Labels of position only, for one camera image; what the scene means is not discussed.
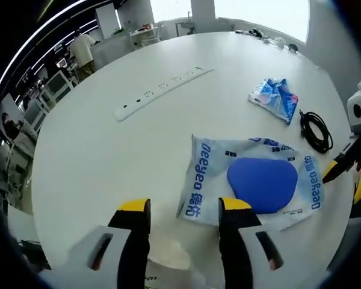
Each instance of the blue package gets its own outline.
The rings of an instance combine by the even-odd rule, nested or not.
[[[298,96],[289,91],[286,79],[265,79],[249,94],[248,99],[283,119],[288,125],[298,104]]]

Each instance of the sink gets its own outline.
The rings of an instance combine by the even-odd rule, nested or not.
[[[182,22],[182,23],[180,23],[180,26],[182,28],[190,29],[190,28],[195,28],[195,23],[194,22]]]

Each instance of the person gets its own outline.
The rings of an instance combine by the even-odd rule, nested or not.
[[[75,31],[75,39],[70,45],[71,57],[75,58],[79,66],[79,78],[85,80],[95,72],[94,60],[91,54],[91,47],[95,45],[87,34],[81,34],[80,30]]]
[[[1,114],[1,120],[7,137],[10,138],[19,149],[33,158],[36,140],[26,131],[24,123],[21,121],[15,123],[13,120],[9,119],[7,113]]]

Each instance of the window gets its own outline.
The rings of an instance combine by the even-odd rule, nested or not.
[[[154,22],[191,17],[191,0],[150,0]]]
[[[262,25],[305,43],[309,0],[215,0],[215,17]]]

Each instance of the plastic bag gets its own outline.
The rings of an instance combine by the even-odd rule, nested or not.
[[[219,197],[235,197],[227,181],[227,170],[236,158],[241,157],[286,160],[298,173],[294,195],[287,206],[274,214],[258,214],[263,225],[282,230],[321,208],[322,178],[313,156],[268,138],[211,140],[193,136],[192,141],[192,157],[179,200],[178,217],[218,226]]]
[[[288,125],[298,104],[298,96],[289,91],[286,79],[265,79],[249,94],[248,99]]]

